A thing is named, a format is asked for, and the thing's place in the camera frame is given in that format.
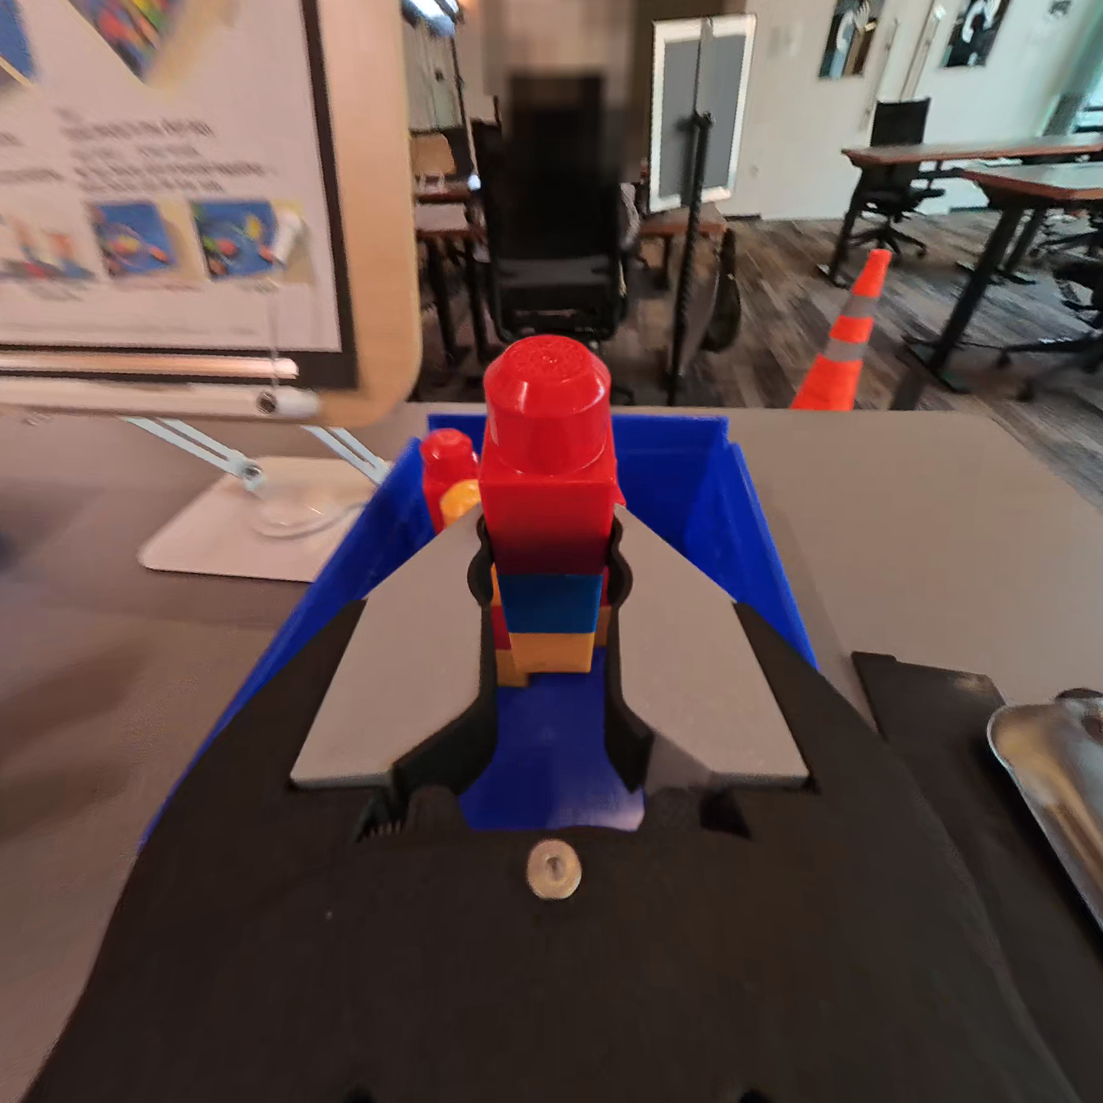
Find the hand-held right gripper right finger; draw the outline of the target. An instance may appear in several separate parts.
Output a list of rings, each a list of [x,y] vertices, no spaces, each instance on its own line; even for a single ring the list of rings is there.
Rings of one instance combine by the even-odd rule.
[[[629,793],[809,781],[737,602],[624,506],[611,596],[605,747]]]

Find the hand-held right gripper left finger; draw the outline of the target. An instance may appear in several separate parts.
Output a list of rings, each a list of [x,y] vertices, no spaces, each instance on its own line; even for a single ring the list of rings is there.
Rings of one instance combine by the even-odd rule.
[[[465,795],[498,749],[482,507],[376,586],[292,769],[299,790]]]

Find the blue plastic storage bin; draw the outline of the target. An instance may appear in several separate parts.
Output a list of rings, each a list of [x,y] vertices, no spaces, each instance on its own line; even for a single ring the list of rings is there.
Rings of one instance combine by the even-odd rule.
[[[616,415],[614,435],[628,509],[816,667],[744,454],[729,441],[729,420]],[[319,631],[432,538],[422,456],[408,444],[184,776]],[[498,751],[462,797],[472,828],[640,826],[643,793],[628,792],[605,751],[605,675],[607,651],[599,648],[590,674],[547,674],[527,689],[498,692]]]

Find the yellow mega block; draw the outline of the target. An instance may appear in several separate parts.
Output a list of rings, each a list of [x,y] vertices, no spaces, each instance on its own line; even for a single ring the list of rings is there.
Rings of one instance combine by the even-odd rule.
[[[511,632],[516,670],[533,674],[590,674],[597,632]]]

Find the red mega block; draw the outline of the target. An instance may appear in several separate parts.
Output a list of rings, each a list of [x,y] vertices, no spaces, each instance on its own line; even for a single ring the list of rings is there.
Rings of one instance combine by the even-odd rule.
[[[599,576],[623,502],[612,377],[583,343],[525,338],[486,374],[480,495],[499,574]]]

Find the white stand with instruction sheet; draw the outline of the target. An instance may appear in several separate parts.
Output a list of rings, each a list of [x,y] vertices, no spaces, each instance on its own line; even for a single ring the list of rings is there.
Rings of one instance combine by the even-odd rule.
[[[313,583],[422,365],[398,2],[3,4],[3,410],[213,465],[140,552]]]

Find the group of built block towers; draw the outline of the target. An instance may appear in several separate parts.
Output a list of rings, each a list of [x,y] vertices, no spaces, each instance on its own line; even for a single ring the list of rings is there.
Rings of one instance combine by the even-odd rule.
[[[455,429],[434,430],[420,447],[424,477],[422,490],[427,513],[434,525],[434,531],[441,535],[474,507],[482,504],[482,492],[479,487],[479,459],[474,441]],[[597,650],[605,650],[611,641],[611,626],[614,607],[611,602],[611,571],[607,576],[605,593],[602,598],[600,622],[597,629]],[[504,622],[504,610],[498,593],[498,567],[491,567],[491,624],[494,636],[494,656],[498,667],[498,684],[501,687],[525,689],[530,685],[533,675],[525,675],[516,670],[511,653],[511,634]]]

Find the shiny metal tray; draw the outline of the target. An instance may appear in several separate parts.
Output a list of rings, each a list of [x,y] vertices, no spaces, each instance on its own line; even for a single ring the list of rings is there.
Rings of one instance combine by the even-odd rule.
[[[1102,692],[1003,706],[987,721],[987,742],[1102,927]]]

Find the orange traffic cone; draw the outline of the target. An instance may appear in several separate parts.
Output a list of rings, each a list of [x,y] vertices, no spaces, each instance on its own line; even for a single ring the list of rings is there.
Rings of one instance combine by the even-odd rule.
[[[871,252],[830,331],[826,348],[816,357],[790,410],[843,413],[855,408],[891,259],[890,250]]]

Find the black pole stand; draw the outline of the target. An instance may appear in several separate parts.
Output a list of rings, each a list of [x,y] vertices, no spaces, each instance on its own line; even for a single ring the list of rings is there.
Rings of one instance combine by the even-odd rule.
[[[667,406],[677,406],[681,389],[689,367],[703,352],[715,307],[715,281],[698,283],[698,245],[703,228],[703,208],[706,189],[706,167],[713,119],[708,112],[696,108],[693,124],[693,170],[689,177],[691,194],[682,245],[681,274],[674,304],[674,336],[671,345],[671,372],[667,384]]]

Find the grey framed panel board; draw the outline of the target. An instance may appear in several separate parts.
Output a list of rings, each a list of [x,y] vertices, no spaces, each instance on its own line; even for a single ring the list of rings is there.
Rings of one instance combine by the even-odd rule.
[[[732,199],[756,31],[753,14],[653,23],[652,214]]]

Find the wooden top desk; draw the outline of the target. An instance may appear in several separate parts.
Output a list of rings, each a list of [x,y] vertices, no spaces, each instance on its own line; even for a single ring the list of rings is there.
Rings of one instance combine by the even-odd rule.
[[[960,170],[960,177],[977,185],[986,194],[991,209],[996,209],[1001,218],[941,333],[933,340],[909,345],[914,364],[891,399],[893,411],[919,410],[929,389],[941,389],[948,394],[972,393],[969,384],[951,370],[951,360],[986,300],[998,269],[1006,261],[1025,216],[1102,201],[1100,163],[994,168],[972,165]]]
[[[850,208],[843,226],[835,240],[835,252],[821,274],[837,286],[842,286],[842,269],[849,261],[850,249],[859,244],[854,226],[861,214],[862,196],[867,187],[866,177],[874,170],[895,170],[898,167],[921,168],[919,177],[931,182],[963,177],[967,167],[1035,167],[1063,165],[1078,160],[1102,158],[1102,132],[1042,136],[1008,143],[965,143],[965,144],[919,144],[919,146],[867,146],[843,148],[842,156],[861,170],[862,177],[854,189]]]

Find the wall poster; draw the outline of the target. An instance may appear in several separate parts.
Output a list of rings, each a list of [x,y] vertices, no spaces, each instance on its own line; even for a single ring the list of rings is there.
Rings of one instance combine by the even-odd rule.
[[[826,36],[820,79],[864,76],[886,2],[837,2]]]
[[[963,2],[941,60],[943,69],[986,67],[1011,2]]]

